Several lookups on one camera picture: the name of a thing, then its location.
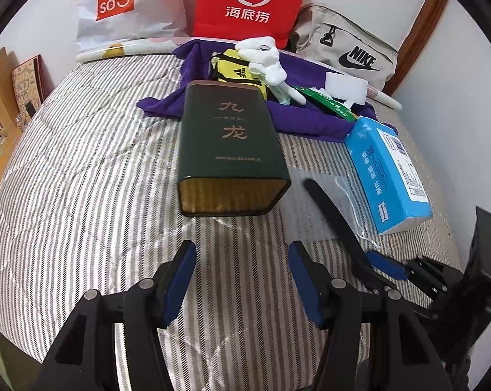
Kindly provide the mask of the yellow Adidas pouch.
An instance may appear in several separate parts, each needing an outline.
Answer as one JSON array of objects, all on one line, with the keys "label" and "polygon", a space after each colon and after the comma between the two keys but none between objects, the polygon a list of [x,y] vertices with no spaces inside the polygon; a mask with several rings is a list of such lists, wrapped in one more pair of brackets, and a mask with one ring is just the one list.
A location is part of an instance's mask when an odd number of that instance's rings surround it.
[{"label": "yellow Adidas pouch", "polygon": [[264,99],[268,97],[266,85],[251,74],[249,63],[242,59],[238,55],[238,51],[234,49],[226,49],[223,52],[212,54],[209,78],[220,82],[256,87]]}]

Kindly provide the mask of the rolled patterned poster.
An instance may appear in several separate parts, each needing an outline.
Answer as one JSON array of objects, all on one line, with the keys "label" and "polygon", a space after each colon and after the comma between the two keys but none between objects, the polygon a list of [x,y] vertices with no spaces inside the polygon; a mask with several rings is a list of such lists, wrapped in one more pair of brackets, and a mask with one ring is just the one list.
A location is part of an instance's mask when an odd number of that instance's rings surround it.
[{"label": "rolled patterned poster", "polygon": [[[186,42],[195,40],[196,37],[188,36],[127,40],[110,45],[103,45],[97,49],[82,51],[78,53],[75,60],[78,63],[87,63],[101,60],[103,58],[171,54],[176,48],[180,47]],[[385,94],[382,90],[372,87],[371,85],[367,86],[367,97],[394,110],[401,110],[403,108],[400,102],[397,102],[397,100]]]}]

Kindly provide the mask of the green snack packet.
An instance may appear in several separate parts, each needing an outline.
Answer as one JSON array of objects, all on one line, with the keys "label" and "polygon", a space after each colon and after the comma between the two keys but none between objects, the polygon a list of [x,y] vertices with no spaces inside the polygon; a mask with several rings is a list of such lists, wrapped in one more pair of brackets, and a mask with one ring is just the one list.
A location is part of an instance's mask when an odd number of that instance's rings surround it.
[{"label": "green snack packet", "polygon": [[358,119],[358,116],[341,102],[321,93],[316,88],[296,86],[295,89],[304,95],[306,99],[320,107],[325,113],[342,118],[350,123],[355,122]]}]

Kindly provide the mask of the red Haidilao paper bag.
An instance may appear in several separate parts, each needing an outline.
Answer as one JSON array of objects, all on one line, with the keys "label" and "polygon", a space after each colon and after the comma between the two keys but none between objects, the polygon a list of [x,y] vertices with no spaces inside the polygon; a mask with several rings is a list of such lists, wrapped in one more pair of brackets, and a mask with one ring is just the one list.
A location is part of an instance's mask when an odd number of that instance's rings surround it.
[{"label": "red Haidilao paper bag", "polygon": [[197,0],[193,35],[241,41],[271,36],[282,49],[303,0]]}]

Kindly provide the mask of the purple towel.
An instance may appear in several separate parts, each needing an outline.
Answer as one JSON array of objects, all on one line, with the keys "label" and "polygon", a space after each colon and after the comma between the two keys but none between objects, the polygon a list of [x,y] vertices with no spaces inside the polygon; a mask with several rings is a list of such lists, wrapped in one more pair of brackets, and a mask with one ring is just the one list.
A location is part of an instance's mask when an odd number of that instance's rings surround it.
[{"label": "purple towel", "polygon": [[[137,102],[137,107],[149,117],[180,119],[184,113],[186,87],[193,80],[209,80],[209,62],[214,53],[232,49],[230,42],[192,39],[173,51],[183,61],[180,68],[180,87],[159,100],[146,97]],[[292,53],[281,53],[280,62],[288,74],[291,86],[320,87],[324,84],[329,68],[298,57]],[[304,106],[282,105],[268,100],[275,129],[278,132],[317,139],[327,142],[342,142],[351,132],[353,123],[326,112],[313,102]]]}]

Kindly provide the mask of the wooden nightstand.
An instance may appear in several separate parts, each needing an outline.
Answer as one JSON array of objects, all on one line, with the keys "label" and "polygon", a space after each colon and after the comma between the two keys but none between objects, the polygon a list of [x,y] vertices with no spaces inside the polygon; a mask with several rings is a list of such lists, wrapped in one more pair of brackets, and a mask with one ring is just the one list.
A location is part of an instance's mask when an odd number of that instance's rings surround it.
[{"label": "wooden nightstand", "polygon": [[14,149],[16,148],[22,131],[20,128],[14,126],[9,129],[3,130],[0,135],[0,182],[12,157]]}]

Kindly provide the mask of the white gloves bundle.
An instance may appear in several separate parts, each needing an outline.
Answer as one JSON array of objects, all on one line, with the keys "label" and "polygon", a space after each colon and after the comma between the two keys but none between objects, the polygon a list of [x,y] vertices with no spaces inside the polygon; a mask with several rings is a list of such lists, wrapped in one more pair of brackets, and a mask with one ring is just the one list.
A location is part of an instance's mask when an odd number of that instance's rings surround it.
[{"label": "white gloves bundle", "polygon": [[275,39],[270,36],[248,38],[235,44],[238,56],[248,62],[248,68],[254,77],[266,84],[275,99],[282,105],[291,102],[304,106],[305,96],[285,81],[287,73],[280,63],[280,52]]}]

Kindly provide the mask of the white Miniso plastic bag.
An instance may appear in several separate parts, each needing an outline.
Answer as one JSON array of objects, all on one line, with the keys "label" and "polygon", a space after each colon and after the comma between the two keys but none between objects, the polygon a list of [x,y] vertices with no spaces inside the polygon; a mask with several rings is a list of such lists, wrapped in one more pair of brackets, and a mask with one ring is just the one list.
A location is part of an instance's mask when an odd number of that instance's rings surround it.
[{"label": "white Miniso plastic bag", "polygon": [[183,36],[183,0],[77,0],[80,51],[141,38]]}]

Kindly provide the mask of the brown wooden door frame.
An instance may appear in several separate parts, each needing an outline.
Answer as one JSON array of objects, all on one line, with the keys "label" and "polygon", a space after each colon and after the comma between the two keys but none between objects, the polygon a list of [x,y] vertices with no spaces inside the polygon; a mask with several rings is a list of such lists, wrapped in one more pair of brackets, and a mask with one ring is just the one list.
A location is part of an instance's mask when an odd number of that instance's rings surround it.
[{"label": "brown wooden door frame", "polygon": [[395,74],[383,88],[386,94],[392,95],[395,93],[410,69],[414,66],[436,29],[448,1],[425,0],[408,36],[406,36],[398,51]]}]

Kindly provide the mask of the grey Nike bag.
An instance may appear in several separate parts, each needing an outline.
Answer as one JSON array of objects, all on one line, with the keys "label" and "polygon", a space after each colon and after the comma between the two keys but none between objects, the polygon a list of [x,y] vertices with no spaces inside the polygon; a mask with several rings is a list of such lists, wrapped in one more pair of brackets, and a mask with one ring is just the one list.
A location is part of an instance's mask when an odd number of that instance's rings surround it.
[{"label": "grey Nike bag", "polygon": [[300,9],[289,47],[302,57],[367,80],[378,90],[397,68],[396,49],[325,5]]}]

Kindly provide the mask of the dark green tea tin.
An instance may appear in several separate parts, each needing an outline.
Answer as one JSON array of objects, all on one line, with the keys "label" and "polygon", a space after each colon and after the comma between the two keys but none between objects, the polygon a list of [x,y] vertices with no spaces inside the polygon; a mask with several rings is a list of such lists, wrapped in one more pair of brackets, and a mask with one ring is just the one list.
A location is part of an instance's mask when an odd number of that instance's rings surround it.
[{"label": "dark green tea tin", "polygon": [[190,82],[180,132],[177,192],[182,214],[262,215],[290,188],[281,143],[257,87]]}]

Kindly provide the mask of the blue tissue pack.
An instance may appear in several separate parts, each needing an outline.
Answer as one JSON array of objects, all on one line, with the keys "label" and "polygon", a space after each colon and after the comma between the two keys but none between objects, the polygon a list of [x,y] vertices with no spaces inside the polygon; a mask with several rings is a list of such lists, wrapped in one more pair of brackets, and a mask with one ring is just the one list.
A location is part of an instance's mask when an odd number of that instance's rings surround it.
[{"label": "blue tissue pack", "polygon": [[344,143],[378,233],[406,231],[433,216],[419,174],[392,128],[359,117]]}]

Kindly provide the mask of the brown patterned book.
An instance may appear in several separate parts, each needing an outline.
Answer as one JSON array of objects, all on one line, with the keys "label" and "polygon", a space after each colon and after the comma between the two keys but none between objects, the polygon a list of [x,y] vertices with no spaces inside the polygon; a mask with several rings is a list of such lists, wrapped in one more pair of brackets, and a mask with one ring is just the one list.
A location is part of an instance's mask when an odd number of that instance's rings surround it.
[{"label": "brown patterned book", "polygon": [[42,57],[31,57],[11,71],[15,100],[20,113],[32,119],[45,100]]}]

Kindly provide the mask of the white foam sponge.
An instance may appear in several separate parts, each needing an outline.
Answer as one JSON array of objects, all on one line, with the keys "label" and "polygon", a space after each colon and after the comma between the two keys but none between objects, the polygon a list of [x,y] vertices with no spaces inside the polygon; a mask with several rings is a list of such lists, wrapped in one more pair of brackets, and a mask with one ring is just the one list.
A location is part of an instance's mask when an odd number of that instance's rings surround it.
[{"label": "white foam sponge", "polygon": [[337,72],[327,72],[325,89],[332,96],[345,100],[353,100],[354,104],[365,105],[367,102],[368,82]]}]

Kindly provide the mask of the wooden headboard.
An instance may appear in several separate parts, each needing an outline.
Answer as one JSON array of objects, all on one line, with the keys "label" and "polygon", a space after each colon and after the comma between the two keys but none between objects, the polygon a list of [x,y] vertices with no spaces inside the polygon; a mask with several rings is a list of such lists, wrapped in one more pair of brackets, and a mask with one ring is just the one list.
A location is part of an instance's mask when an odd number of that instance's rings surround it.
[{"label": "wooden headboard", "polygon": [[0,49],[0,131],[15,127],[15,117],[20,114],[11,79],[11,60],[5,47]]}]

